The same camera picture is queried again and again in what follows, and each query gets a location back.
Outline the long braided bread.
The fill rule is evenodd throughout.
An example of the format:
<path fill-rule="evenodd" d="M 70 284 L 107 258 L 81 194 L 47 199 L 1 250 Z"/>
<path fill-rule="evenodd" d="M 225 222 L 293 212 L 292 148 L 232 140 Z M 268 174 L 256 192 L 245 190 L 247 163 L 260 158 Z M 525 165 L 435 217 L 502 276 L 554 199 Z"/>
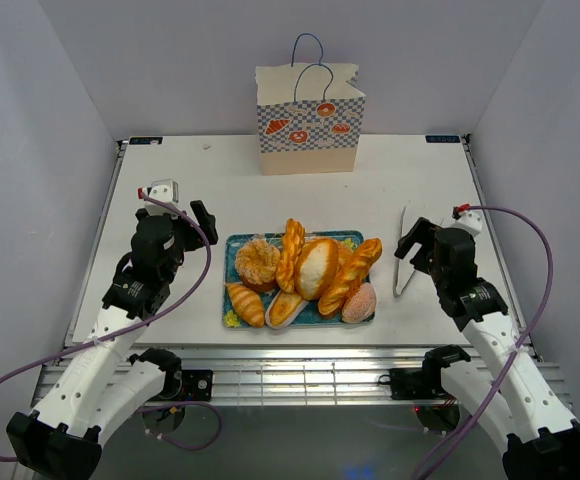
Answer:
<path fill-rule="evenodd" d="M 379 238 L 365 240 L 359 245 L 319 298 L 317 307 L 321 316 L 331 318 L 342 310 L 346 301 L 368 276 L 382 251 L 383 246 Z"/>

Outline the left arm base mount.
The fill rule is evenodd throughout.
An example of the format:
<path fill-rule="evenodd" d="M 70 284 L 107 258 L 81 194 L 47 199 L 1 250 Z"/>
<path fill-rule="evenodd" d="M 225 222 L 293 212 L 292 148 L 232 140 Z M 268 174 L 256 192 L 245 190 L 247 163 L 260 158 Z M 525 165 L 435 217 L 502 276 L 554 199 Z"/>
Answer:
<path fill-rule="evenodd" d="M 214 372 L 212 370 L 182 370 L 177 399 L 208 402 L 212 399 Z"/>

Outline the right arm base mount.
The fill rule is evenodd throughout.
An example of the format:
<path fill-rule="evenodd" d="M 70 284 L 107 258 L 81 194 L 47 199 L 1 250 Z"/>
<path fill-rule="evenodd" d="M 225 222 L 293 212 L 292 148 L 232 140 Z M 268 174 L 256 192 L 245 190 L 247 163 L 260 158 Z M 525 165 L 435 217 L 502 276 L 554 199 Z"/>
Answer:
<path fill-rule="evenodd" d="M 377 379 L 390 390 L 392 400 L 435 400 L 438 394 L 421 369 L 391 368 Z"/>

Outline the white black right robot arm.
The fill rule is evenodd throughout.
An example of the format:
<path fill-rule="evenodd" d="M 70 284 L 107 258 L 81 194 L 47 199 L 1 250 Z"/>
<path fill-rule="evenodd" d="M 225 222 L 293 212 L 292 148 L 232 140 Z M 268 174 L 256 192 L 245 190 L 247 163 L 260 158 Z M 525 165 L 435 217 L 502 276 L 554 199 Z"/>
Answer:
<path fill-rule="evenodd" d="M 481 218 L 468 209 L 441 227 L 419 218 L 398 241 L 395 255 L 427 274 L 439 304 L 477 351 L 489 374 L 461 347 L 428 352 L 421 382 L 434 397 L 447 394 L 468 411 L 448 437 L 453 447 L 474 425 L 496 444 L 509 479 L 580 479 L 580 421 L 543 377 L 494 285 L 479 277 L 475 237 Z"/>

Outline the white powdered oval bread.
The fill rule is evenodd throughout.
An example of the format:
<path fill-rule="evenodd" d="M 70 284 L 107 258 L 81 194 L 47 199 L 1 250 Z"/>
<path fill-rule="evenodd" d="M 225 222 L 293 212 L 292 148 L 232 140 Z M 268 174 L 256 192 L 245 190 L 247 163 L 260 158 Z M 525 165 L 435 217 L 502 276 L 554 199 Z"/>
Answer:
<path fill-rule="evenodd" d="M 295 265 L 295 290 L 304 300 L 319 299 L 332 283 L 339 258 L 337 243 L 320 238 L 307 244 Z"/>

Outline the twisted bread stick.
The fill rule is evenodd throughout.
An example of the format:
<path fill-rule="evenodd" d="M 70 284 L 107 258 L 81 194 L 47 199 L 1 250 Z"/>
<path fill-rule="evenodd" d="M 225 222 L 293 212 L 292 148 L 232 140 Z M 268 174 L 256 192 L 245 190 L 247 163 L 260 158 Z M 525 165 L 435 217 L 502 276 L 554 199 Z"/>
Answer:
<path fill-rule="evenodd" d="M 293 218 L 288 219 L 281 241 L 282 250 L 275 280 L 283 292 L 293 293 L 295 290 L 295 266 L 305 243 L 305 228 L 299 221 Z"/>

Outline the metal tongs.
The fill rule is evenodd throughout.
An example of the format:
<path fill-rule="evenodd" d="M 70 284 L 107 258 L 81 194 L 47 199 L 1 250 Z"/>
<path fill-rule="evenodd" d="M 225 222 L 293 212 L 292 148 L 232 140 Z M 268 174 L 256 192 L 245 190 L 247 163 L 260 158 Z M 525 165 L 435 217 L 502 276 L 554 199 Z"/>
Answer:
<path fill-rule="evenodd" d="M 409 213 L 408 207 L 403 207 L 397 228 L 397 240 L 400 240 L 410 231 L 418 218 L 418 214 Z M 411 264 L 411 260 L 418 253 L 420 248 L 421 245 L 415 243 L 404 259 L 395 259 L 393 271 L 393 296 L 395 298 L 399 298 L 403 295 L 403 292 L 407 288 L 412 276 L 418 274 L 418 271 L 416 271 L 414 266 Z"/>

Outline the checkered paper bag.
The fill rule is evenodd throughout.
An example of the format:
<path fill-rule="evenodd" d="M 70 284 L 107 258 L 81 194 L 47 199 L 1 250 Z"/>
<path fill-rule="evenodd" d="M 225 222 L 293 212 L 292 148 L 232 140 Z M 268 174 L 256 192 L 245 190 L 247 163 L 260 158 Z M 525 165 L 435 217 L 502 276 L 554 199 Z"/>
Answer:
<path fill-rule="evenodd" d="M 303 63 L 255 69 L 261 170 L 265 175 L 354 170 L 366 95 L 359 66 Z"/>

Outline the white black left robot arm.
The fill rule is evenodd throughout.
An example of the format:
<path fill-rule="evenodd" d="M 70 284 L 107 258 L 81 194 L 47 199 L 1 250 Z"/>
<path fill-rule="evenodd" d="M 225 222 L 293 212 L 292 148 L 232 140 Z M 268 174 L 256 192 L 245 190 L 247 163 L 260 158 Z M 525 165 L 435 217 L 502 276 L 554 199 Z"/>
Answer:
<path fill-rule="evenodd" d="M 117 264 L 88 341 L 32 411 L 15 413 L 6 427 L 21 465 L 51 479 L 87 479 L 105 442 L 147 401 L 180 400 L 180 359 L 164 349 L 130 349 L 148 320 L 168 310 L 185 253 L 218 241 L 215 217 L 200 200 L 190 206 L 192 217 L 153 199 L 137 211 L 131 250 Z"/>

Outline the twisted ring doughnut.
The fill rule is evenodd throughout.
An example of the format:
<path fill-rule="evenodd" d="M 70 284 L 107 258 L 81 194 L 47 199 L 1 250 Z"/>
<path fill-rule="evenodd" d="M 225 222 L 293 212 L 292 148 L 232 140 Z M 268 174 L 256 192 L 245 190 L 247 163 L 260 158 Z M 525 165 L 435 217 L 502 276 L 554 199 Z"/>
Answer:
<path fill-rule="evenodd" d="M 338 268 L 341 269 L 353 255 L 353 250 L 344 242 L 337 240 L 338 247 Z"/>

